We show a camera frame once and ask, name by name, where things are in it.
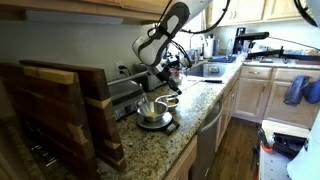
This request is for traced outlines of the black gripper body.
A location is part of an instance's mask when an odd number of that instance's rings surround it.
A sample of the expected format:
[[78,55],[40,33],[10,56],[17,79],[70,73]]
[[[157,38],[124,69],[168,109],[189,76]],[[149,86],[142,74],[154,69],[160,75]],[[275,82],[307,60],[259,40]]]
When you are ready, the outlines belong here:
[[171,72],[168,67],[163,68],[158,74],[157,77],[160,81],[165,81],[169,88],[173,91],[178,91],[178,85],[174,82],[174,80],[171,78]]

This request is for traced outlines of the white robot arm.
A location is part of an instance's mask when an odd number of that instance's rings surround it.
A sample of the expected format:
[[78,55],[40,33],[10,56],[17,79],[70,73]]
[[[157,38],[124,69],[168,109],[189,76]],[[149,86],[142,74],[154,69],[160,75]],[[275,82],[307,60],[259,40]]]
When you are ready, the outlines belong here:
[[160,81],[165,81],[170,89],[181,95],[182,92],[171,78],[169,70],[161,64],[165,49],[183,26],[202,12],[211,0],[172,0],[164,11],[164,18],[151,35],[138,37],[132,50],[138,59]]

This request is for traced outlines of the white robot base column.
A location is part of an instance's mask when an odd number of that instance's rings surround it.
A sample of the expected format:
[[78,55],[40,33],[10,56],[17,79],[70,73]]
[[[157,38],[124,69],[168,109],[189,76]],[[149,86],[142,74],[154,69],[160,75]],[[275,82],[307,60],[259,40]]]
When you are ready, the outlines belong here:
[[320,111],[298,155],[288,163],[292,180],[320,180]]

